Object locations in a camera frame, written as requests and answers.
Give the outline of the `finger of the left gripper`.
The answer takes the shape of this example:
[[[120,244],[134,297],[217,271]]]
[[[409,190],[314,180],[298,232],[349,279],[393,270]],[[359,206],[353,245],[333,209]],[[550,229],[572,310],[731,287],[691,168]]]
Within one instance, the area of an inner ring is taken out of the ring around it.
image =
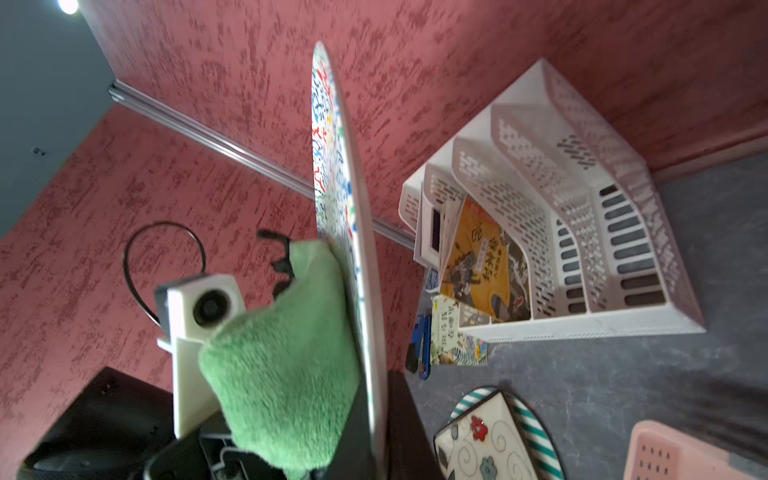
[[[291,239],[282,233],[266,229],[258,230],[257,237],[261,240],[276,242],[283,248],[283,256],[270,262],[274,272],[287,276],[286,279],[278,281],[273,288],[273,299],[276,300],[291,286],[295,279],[295,273],[290,259]]]

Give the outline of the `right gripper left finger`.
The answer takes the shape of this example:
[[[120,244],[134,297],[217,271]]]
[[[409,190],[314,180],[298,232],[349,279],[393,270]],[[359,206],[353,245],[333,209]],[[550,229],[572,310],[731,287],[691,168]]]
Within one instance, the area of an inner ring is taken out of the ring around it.
[[[366,385],[361,383],[324,480],[368,480],[374,478],[374,459],[367,410]]]

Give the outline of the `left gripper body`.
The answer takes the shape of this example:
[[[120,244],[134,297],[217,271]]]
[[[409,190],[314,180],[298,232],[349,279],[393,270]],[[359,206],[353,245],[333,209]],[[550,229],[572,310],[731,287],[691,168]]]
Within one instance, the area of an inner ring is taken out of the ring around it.
[[[146,464],[144,479],[285,479],[282,470],[237,447],[222,413],[176,440]]]

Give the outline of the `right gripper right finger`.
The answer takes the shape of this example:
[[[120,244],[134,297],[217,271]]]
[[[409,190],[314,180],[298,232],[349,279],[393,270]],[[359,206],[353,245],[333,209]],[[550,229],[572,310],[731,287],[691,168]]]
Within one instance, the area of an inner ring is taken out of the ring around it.
[[[402,372],[388,373],[387,452],[389,479],[444,479]]]

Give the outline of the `colourful patterned round plate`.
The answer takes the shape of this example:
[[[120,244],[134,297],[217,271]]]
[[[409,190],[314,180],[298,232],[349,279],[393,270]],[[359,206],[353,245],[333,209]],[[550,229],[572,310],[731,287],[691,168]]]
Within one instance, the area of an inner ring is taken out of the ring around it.
[[[317,229],[342,268],[363,371],[369,450],[365,476],[386,479],[386,335],[373,220],[341,80],[322,42],[316,43],[312,57],[311,119]]]

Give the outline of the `square flower plate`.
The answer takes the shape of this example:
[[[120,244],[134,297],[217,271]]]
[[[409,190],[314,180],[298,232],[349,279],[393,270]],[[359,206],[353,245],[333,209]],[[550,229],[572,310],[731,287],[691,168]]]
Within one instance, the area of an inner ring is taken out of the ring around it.
[[[433,439],[440,471],[446,479],[538,479],[503,393],[496,391],[456,419]]]

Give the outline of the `green microfibre cloth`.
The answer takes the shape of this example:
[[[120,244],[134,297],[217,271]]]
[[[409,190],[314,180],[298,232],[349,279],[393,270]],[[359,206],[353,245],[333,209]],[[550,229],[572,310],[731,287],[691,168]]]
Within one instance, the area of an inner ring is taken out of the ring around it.
[[[330,465],[361,381],[346,286],[329,246],[290,247],[294,279],[222,324],[199,354],[237,447],[289,479]]]

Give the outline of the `green striped round plate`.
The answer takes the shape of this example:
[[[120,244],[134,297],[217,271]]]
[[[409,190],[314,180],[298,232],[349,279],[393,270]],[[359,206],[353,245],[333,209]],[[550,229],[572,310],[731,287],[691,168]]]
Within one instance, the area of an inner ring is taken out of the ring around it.
[[[511,407],[513,418],[518,425],[525,444],[529,448],[534,465],[540,475],[538,479],[564,479],[566,474],[550,436],[533,411],[513,394],[505,393],[497,387],[479,387],[464,395],[457,402],[450,414],[449,422],[496,391],[504,394]]]

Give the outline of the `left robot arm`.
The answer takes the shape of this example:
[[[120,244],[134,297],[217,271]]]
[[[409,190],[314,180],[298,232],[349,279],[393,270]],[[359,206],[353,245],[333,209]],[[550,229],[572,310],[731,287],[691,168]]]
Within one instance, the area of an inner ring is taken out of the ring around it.
[[[172,360],[164,392],[101,370],[17,470],[19,479],[282,479],[283,471],[234,444],[199,353],[245,310],[235,278],[200,274],[156,288],[150,317]]]

